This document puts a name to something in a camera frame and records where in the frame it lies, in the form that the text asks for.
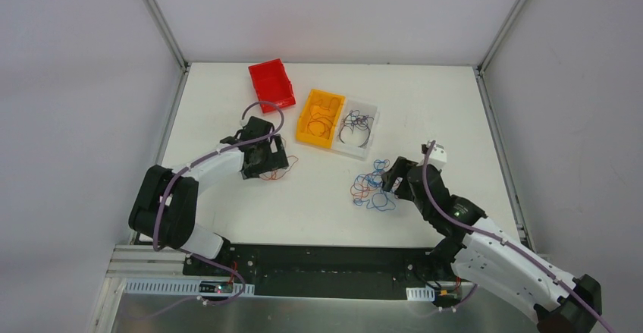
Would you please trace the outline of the yellow plastic bin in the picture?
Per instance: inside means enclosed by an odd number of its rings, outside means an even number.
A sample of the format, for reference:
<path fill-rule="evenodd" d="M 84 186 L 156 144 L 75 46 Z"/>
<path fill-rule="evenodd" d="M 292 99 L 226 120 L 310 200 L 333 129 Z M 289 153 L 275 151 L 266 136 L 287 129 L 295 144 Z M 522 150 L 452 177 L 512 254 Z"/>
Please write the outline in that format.
<path fill-rule="evenodd" d="M 296 124 L 296 141 L 330 149 L 345 101 L 345 96 L 312 89 Z"/>

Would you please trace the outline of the white plastic bin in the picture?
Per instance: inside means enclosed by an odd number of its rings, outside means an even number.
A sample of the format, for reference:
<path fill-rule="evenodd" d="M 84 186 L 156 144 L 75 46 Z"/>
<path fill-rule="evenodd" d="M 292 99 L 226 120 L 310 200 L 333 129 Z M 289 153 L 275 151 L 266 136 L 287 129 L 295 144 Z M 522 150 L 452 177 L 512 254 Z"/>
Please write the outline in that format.
<path fill-rule="evenodd" d="M 374 103 L 346 98 L 331 151 L 355 159 L 366 159 L 375 137 L 379 116 L 380 108 Z"/>

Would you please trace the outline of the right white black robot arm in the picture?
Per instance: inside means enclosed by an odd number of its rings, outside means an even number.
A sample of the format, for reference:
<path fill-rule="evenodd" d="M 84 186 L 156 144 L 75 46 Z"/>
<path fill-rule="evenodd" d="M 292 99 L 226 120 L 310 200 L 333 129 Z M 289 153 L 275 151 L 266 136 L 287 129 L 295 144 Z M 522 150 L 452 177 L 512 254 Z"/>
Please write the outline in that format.
<path fill-rule="evenodd" d="M 433 165 L 399 157 L 382 188 L 412 202 L 443 240 L 431 272 L 484 288 L 530 318 L 539 332 L 590 332 L 602 314 L 601 286 L 550 264 L 501 230 L 470 200 L 452 194 Z"/>

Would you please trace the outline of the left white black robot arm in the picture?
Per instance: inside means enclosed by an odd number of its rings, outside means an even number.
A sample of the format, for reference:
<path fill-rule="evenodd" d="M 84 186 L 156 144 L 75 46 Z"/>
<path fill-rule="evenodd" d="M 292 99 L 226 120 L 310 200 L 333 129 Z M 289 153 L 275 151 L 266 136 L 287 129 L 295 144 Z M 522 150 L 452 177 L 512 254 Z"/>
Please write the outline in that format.
<path fill-rule="evenodd" d="M 233 136 L 198 159 L 166 168 L 153 165 L 143 178 L 128 218 L 129 227 L 151 237 L 159 249 L 170 247 L 202 256 L 212 275 L 231 266 L 228 239 L 196 223 L 201 193 L 233 177 L 258 178 L 289 165 L 283 140 L 274 125 L 255 116 Z"/>

